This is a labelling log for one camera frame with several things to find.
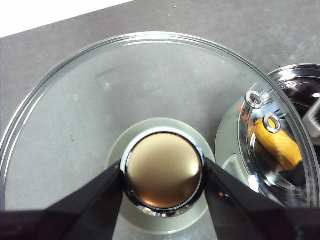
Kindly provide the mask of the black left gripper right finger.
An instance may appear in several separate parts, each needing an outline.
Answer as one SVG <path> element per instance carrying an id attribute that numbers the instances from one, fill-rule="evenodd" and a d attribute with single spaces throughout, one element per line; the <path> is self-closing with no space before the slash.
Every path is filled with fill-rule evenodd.
<path id="1" fill-rule="evenodd" d="M 318 240 L 319 208 L 284 207 L 259 194 L 209 159 L 204 192 L 219 240 Z"/>

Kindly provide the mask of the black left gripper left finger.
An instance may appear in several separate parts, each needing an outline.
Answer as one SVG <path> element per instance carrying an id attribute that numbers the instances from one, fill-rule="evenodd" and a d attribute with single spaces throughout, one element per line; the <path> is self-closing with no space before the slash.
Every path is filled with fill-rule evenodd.
<path id="1" fill-rule="evenodd" d="M 2 240 L 111 240 L 123 199 L 120 162 L 43 210 L 2 211 Z"/>

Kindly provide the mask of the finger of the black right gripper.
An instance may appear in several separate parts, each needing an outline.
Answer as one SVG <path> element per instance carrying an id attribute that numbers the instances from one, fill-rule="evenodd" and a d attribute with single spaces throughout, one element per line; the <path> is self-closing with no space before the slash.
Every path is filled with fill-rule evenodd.
<path id="1" fill-rule="evenodd" d="M 301 161 L 290 170 L 283 170 L 281 177 L 285 180 L 285 188 L 290 191 L 306 191 L 307 180 L 304 163 Z"/>

